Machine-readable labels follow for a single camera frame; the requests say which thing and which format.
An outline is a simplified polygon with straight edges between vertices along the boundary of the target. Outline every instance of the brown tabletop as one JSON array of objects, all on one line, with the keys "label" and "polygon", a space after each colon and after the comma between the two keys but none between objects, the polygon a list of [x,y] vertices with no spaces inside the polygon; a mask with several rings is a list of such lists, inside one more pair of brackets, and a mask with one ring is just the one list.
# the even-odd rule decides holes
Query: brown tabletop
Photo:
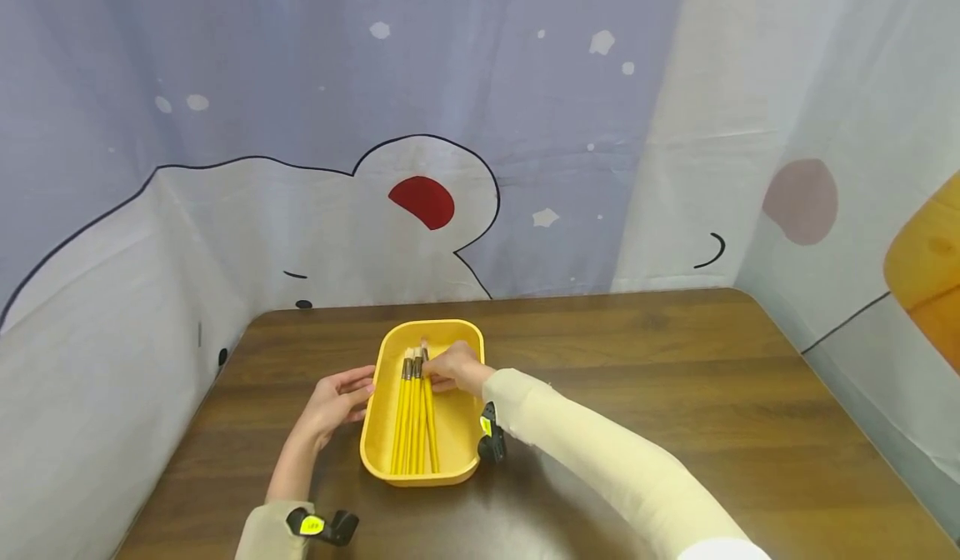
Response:
[{"label": "brown tabletop", "polygon": [[[771,558],[960,558],[758,304],[728,289],[260,316],[118,557],[232,558],[316,381],[374,363],[390,328],[428,318],[474,322],[488,363],[667,448]],[[310,558],[647,557],[601,499],[520,442],[462,485],[396,489],[365,471],[359,438],[345,427],[321,453],[314,502],[360,527]]]}]

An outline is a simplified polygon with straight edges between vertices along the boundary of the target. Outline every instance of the hand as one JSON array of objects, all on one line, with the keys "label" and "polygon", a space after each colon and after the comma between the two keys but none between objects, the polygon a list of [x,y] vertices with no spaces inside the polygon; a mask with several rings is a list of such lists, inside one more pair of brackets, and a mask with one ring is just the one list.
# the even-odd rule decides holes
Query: hand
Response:
[{"label": "hand", "polygon": [[297,420],[295,432],[315,438],[317,450],[326,446],[336,428],[362,421],[373,395],[374,366],[361,366],[320,379]]},{"label": "hand", "polygon": [[475,398],[483,397],[483,384],[495,372],[480,363],[466,341],[456,341],[446,352],[423,365],[423,375],[433,379],[433,390],[437,393],[458,388]]}]

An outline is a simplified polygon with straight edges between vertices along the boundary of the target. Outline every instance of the yellow plastic tray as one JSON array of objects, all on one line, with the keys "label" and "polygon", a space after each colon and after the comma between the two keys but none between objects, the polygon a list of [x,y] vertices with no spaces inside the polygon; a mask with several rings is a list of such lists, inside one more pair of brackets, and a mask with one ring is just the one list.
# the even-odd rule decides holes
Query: yellow plastic tray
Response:
[{"label": "yellow plastic tray", "polygon": [[483,435],[480,428],[483,402],[459,390],[434,394],[433,397],[437,451],[442,472],[431,472],[430,454],[424,452],[424,474],[390,473],[403,353],[407,348],[419,346],[421,338],[427,340],[430,358],[435,358],[454,341],[462,339],[484,363],[483,335],[471,322],[457,319],[422,320],[404,322],[394,327],[380,344],[377,371],[373,373],[377,389],[373,391],[367,405],[367,418],[362,424],[360,458],[375,478],[398,487],[437,487],[463,483],[480,462],[478,442]]}]

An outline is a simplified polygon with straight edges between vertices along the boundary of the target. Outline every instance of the black clip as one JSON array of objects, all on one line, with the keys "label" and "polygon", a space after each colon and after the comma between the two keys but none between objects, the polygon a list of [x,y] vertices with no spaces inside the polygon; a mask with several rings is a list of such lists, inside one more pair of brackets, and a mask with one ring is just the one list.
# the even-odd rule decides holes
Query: black clip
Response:
[{"label": "black clip", "polygon": [[480,427],[484,436],[477,445],[480,459],[493,464],[499,464],[507,458],[507,439],[503,436],[503,428],[497,424],[497,410],[493,402],[487,402],[480,415]]},{"label": "black clip", "polygon": [[337,510],[332,521],[310,514],[306,508],[295,508],[287,515],[287,527],[292,534],[318,539],[339,548],[350,543],[359,523],[360,518],[347,510]]}]

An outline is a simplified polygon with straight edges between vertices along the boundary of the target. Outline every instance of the lavender backdrop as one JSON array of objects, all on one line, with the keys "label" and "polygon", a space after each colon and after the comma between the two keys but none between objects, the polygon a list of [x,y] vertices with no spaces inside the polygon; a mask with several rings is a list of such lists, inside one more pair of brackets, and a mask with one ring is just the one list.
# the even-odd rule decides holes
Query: lavender backdrop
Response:
[{"label": "lavender backdrop", "polygon": [[497,176],[494,297],[607,291],[680,2],[0,0],[0,302],[160,164],[424,132]]}]

